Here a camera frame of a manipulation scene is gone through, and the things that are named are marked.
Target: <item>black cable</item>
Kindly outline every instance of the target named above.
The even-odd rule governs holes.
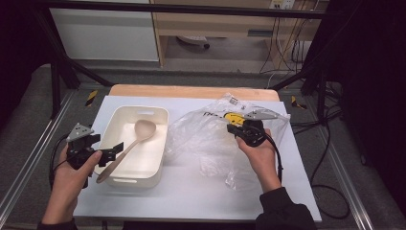
[[[58,149],[60,143],[63,140],[65,140],[68,136],[69,136],[69,133],[64,134],[63,136],[61,136],[56,141],[56,144],[54,145],[54,148],[53,148],[52,153],[51,153],[50,167],[49,167],[49,171],[48,171],[48,180],[49,180],[49,183],[50,183],[50,186],[51,186],[51,190],[52,190],[52,187],[54,185],[54,180],[55,180],[54,161],[55,161],[56,152],[57,152],[57,149]]]
[[[350,215],[350,204],[347,201],[347,198],[343,195],[343,193],[341,193],[340,191],[334,189],[333,187],[330,187],[328,185],[322,185],[322,184],[315,184],[315,185],[311,185],[311,188],[323,188],[323,189],[330,189],[332,191],[334,191],[335,193],[337,193],[341,198],[343,198],[344,202],[346,202],[346,206],[347,206],[347,210],[346,213],[344,215],[341,216],[334,216],[330,213],[328,213],[327,211],[325,211],[324,209],[320,208],[319,205],[317,205],[317,207],[319,208],[319,211],[323,214],[325,214],[326,216],[332,218],[332,219],[345,219]]]
[[[342,112],[343,112],[342,110],[334,111],[333,113],[331,113],[330,115],[328,115],[326,117],[326,121],[331,121],[331,120],[337,118],[338,116],[341,115]],[[302,128],[301,130],[294,132],[294,134],[297,135],[299,133],[305,132],[305,131],[312,129],[321,124],[322,124],[321,121],[317,121],[317,122],[308,122],[308,123],[292,123],[291,126],[294,128],[298,128],[298,127]]]
[[[70,161],[71,159],[77,157],[78,154],[79,154],[78,152],[75,153],[74,155],[72,155],[71,157],[67,158],[66,160],[60,162],[59,164],[57,164],[57,165],[54,167],[54,169],[52,170],[52,174],[50,175],[50,178],[52,178],[52,180],[50,180],[51,191],[52,191],[52,188],[53,188],[53,186],[54,186],[55,174],[56,174],[57,168],[58,168],[59,166],[61,166],[63,163],[66,163],[66,162]]]
[[[284,56],[283,56],[282,51],[281,51],[281,49],[280,49],[280,47],[279,47],[279,44],[278,44],[278,34],[279,34],[279,26],[280,26],[280,25],[281,25],[281,19],[278,18],[277,36],[276,36],[277,50],[278,50],[278,52],[279,52],[279,54],[280,54],[280,56],[281,56],[281,60],[283,61],[284,65],[286,65],[287,69],[290,70],[290,71],[294,71],[293,69],[291,69],[291,68],[289,67],[289,65],[287,65],[286,60],[284,59]]]
[[[292,56],[292,61],[294,61],[294,62],[303,62],[303,61],[304,61],[304,58],[303,58],[303,49],[302,49],[302,60],[299,61],[299,53],[300,53],[300,41],[299,41],[299,36],[301,35],[302,29],[305,27],[305,23],[306,23],[307,21],[308,21],[308,20],[304,20],[304,22],[302,22],[301,27],[299,28],[299,31],[298,31],[298,33],[296,34],[295,41],[293,42],[293,47],[292,47],[292,51],[291,51],[291,55],[290,55],[290,56]],[[294,55],[294,51],[296,50],[296,45],[297,45],[298,41],[299,41],[299,50],[298,50],[298,52],[296,52],[296,60],[294,60],[294,59],[293,59],[293,57],[294,57],[293,55]]]
[[[277,158],[278,158],[278,179],[282,183],[283,166],[282,166],[281,154],[280,154],[280,152],[279,152],[279,150],[277,148],[277,145],[275,144],[274,139],[272,139],[272,137],[266,132],[265,132],[265,137],[266,137],[266,140],[268,140],[271,143],[271,145],[274,147],[275,153],[277,154]]]
[[[289,75],[289,72],[292,72],[290,70],[282,70],[282,69],[275,69],[275,70],[267,70],[265,72],[262,72],[262,74],[266,74],[266,73],[272,73],[272,72],[277,72],[277,71],[287,71],[287,74],[284,74],[284,76],[282,78],[284,78],[285,76]]]
[[[298,49],[298,51],[296,52],[296,61],[294,61],[295,62],[295,70],[296,70],[296,73],[298,73],[298,63],[299,62],[301,62],[301,63],[303,63],[302,61],[299,61],[299,53],[301,52],[301,41],[299,40],[295,40],[294,41],[294,43],[293,43],[293,48],[292,48],[292,59],[293,59],[293,51],[294,51],[294,49],[296,49],[296,44],[299,42],[299,49]]]
[[[350,21],[352,20],[352,18],[355,16],[355,13],[358,11],[358,9],[360,8],[361,4],[362,4],[363,0],[358,0],[358,2],[356,3],[357,5],[353,8],[353,11],[351,12],[349,19],[344,23],[344,25],[342,27],[340,27],[337,30],[337,33],[335,33],[331,39],[328,41],[328,43],[320,50],[320,52],[312,59],[308,62],[307,66],[310,66],[312,64],[314,64],[314,62],[316,62],[316,60],[318,58],[320,58],[320,56],[326,51],[326,49],[328,48],[328,46],[335,41],[335,39],[337,39],[337,37],[346,29],[346,27],[349,25]]]
[[[316,87],[315,89],[316,92],[320,92],[320,88]],[[338,93],[333,87],[332,84],[330,83],[329,86],[326,85],[326,91],[325,91],[326,98],[332,100],[336,104],[340,103],[340,100],[342,99],[342,94]]]
[[[107,220],[102,220],[101,221],[101,229],[102,230],[108,230]]]
[[[262,67],[261,67],[260,70],[259,70],[259,73],[260,73],[260,74],[263,74],[263,73],[262,73],[262,69],[263,69],[263,67],[265,67],[266,62],[268,62],[268,59],[269,59],[269,57],[271,56],[271,51],[272,51],[272,39],[273,39],[273,37],[274,37],[274,30],[275,30],[275,24],[276,24],[276,22],[277,22],[277,18],[275,17],[275,18],[274,18],[274,26],[272,27],[271,44],[270,44],[270,46],[269,46],[268,56],[266,57],[265,62],[263,63]]]
[[[335,107],[335,106],[337,106],[337,105],[331,106],[331,107],[327,110],[327,112],[326,112],[326,118],[328,117],[329,111],[330,111],[333,107]],[[325,189],[330,189],[330,190],[336,192],[338,195],[340,195],[340,196],[344,199],[344,201],[346,202],[347,210],[346,210],[346,213],[345,213],[344,215],[342,215],[342,216],[334,216],[334,215],[332,215],[332,214],[329,214],[329,213],[326,212],[325,210],[323,210],[319,205],[317,205],[317,207],[319,208],[320,212],[322,212],[323,214],[325,214],[326,216],[328,216],[328,217],[330,217],[330,218],[333,218],[333,219],[345,219],[345,218],[348,217],[349,214],[350,214],[350,205],[349,205],[349,202],[347,201],[346,197],[345,197],[340,191],[338,191],[338,190],[336,190],[336,189],[334,189],[334,188],[332,188],[332,187],[330,187],[330,186],[328,186],[328,185],[322,185],[322,184],[316,184],[316,185],[314,185],[314,184],[313,184],[314,177],[315,177],[317,171],[320,169],[320,166],[322,165],[324,159],[326,158],[326,155],[327,155],[327,152],[328,152],[328,148],[329,148],[329,145],[330,145],[330,141],[331,141],[331,131],[330,131],[328,122],[326,122],[326,129],[327,129],[327,144],[326,144],[325,150],[323,151],[322,157],[321,157],[320,160],[319,160],[319,163],[317,164],[317,166],[316,166],[316,168],[314,169],[312,175],[310,176],[309,183],[310,183],[310,187],[311,187],[311,188],[325,188]]]
[[[302,43],[302,58],[301,58],[301,63],[303,65],[303,63],[305,62],[305,42]]]
[[[278,179],[280,180],[280,182],[282,183],[282,170],[283,170],[283,166],[282,166],[282,159],[281,159],[281,154],[277,148],[277,144],[275,143],[274,139],[272,139],[272,137],[265,132],[264,129],[259,129],[255,126],[250,126],[250,128],[255,129],[257,132],[259,132],[260,134],[262,134],[266,140],[269,141],[269,143],[271,143],[272,147],[275,149],[275,153],[277,154],[277,159],[278,159]]]
[[[331,91],[331,94],[334,95],[333,97],[337,98],[337,99],[341,99],[342,95],[343,95],[343,88],[341,87],[341,92],[339,93],[334,86],[332,85],[332,82],[330,82],[327,86],[327,89]]]

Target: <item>person's left hand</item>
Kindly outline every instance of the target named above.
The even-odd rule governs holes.
[[[66,145],[60,153],[59,163],[66,160],[67,150],[68,146]],[[72,220],[78,204],[78,195],[87,176],[95,169],[101,157],[102,152],[96,151],[78,170],[73,169],[66,161],[56,169],[51,197],[41,221],[43,224],[57,224]]]

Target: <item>black stand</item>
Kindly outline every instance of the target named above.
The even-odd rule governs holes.
[[[164,4],[136,4],[136,3],[106,3],[106,2],[83,2],[66,0],[36,0],[33,3],[27,1],[30,10],[34,14],[35,21],[40,26],[40,30],[45,34],[46,39],[52,46],[53,67],[53,117],[60,109],[60,92],[58,77],[61,76],[68,88],[78,88],[79,79],[74,71],[80,71],[87,77],[101,83],[104,86],[112,86],[113,83],[104,80],[92,73],[80,64],[70,59],[61,42],[51,30],[46,18],[43,16],[44,10],[48,8],[60,9],[82,9],[96,11],[119,11],[119,12],[178,12],[178,13],[202,13],[202,14],[222,14],[222,15],[242,15],[261,17],[287,17],[287,18],[307,18],[307,19],[335,19],[341,18],[340,12],[322,11],[279,11],[271,9],[252,8],[232,8],[232,7],[209,7],[209,6],[188,6],[188,5],[164,5]]]
[[[60,41],[57,39],[56,35],[52,31],[47,19],[45,18],[43,11],[44,8],[39,8],[30,4],[30,12],[33,14],[33,17],[36,21],[36,24],[39,26],[39,29],[44,33],[48,43],[51,45],[51,56],[53,62],[51,63],[51,72],[52,72],[52,88],[53,88],[53,112],[51,119],[55,118],[57,113],[60,110],[60,80],[59,77],[62,77],[66,86],[70,89],[77,89],[80,86],[80,81],[75,70],[81,72],[85,76],[91,78],[94,81],[104,85],[104,86],[113,86],[114,83],[103,79],[97,74],[86,69],[82,65],[78,64],[74,60],[70,59],[67,55]]]
[[[340,3],[339,1],[330,1],[328,5],[328,10],[338,11],[338,9],[343,9],[346,6],[349,9],[347,17],[337,18],[338,20],[326,19],[322,21],[319,30],[313,40],[318,43],[326,44],[326,40],[329,42],[322,46],[317,47],[315,50],[319,50],[319,53],[315,55],[313,60],[306,60],[304,62],[303,70],[284,80],[274,86],[268,87],[268,89],[274,89],[276,91],[286,87],[287,85],[293,83],[294,81],[305,79],[304,85],[302,86],[302,93],[304,95],[309,95],[313,92],[317,86],[319,86],[318,92],[318,102],[317,102],[317,118],[322,125],[326,123],[325,111],[325,101],[326,101],[326,82],[328,70],[331,64],[335,61],[337,54],[346,48],[346,41],[348,41],[349,32],[347,30],[347,25],[352,20],[356,11],[359,9],[363,0],[355,1],[354,3],[348,1],[347,3]]]

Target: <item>person's right hand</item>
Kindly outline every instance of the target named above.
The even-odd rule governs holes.
[[[271,135],[268,128],[265,129],[265,132]],[[275,149],[271,143],[266,140],[258,147],[250,147],[241,138],[236,137],[236,140],[238,147],[247,155],[251,167],[257,174],[263,192],[279,189],[282,184],[278,179],[275,166]]]

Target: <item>white table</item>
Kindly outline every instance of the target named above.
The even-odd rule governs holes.
[[[187,112],[213,101],[179,99],[173,95],[171,98],[108,96],[101,105],[93,129],[95,133],[103,134],[114,110],[121,105],[163,107],[169,111],[171,124]],[[252,103],[285,113],[280,102]],[[321,221],[290,126],[283,136],[280,152],[284,167],[282,185],[294,202],[305,204],[313,219]],[[262,213],[260,184],[253,190],[234,191],[226,187],[224,180],[224,177],[201,175],[197,158],[192,154],[181,154],[175,161],[164,164],[160,183],[151,189],[112,187],[106,183],[96,184],[96,176],[89,178],[89,187],[79,196],[75,216],[151,221],[255,220]]]

